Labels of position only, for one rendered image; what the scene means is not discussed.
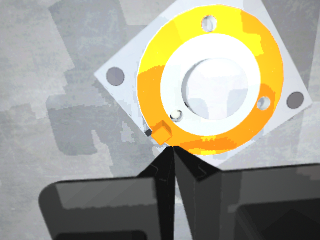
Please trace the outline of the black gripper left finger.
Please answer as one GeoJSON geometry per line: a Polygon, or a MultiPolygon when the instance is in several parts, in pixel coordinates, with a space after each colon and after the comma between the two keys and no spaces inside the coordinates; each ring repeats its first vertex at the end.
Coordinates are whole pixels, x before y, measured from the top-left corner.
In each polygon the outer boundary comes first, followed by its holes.
{"type": "Polygon", "coordinates": [[[175,161],[167,146],[133,177],[63,180],[43,188],[38,205],[51,240],[60,233],[142,230],[174,240],[175,161]]]}

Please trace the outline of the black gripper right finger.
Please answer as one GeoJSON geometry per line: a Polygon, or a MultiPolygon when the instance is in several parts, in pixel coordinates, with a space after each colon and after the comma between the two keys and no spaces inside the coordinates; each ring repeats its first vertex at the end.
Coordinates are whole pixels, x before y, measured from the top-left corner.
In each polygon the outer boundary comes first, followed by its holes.
{"type": "Polygon", "coordinates": [[[320,163],[221,170],[173,150],[192,240],[233,240],[236,210],[247,203],[320,198],[320,163]]]}

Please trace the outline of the yellow and orange round plate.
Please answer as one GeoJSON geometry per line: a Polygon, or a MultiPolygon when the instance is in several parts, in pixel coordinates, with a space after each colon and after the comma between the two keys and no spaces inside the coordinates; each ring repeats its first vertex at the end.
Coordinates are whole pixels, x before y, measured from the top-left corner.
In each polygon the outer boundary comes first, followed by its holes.
{"type": "Polygon", "coordinates": [[[140,111],[159,145],[215,155],[243,145],[267,124],[281,97],[283,62],[276,41],[258,18],[224,4],[196,6],[177,14],[150,40],[136,86],[140,111]],[[202,30],[203,19],[213,23],[211,32],[202,30]],[[186,107],[181,85],[193,64],[218,57],[242,67],[248,92],[233,115],[207,120],[186,107]],[[265,102],[258,108],[261,97],[265,102]],[[170,118],[176,109],[182,111],[179,120],[170,118]]]}

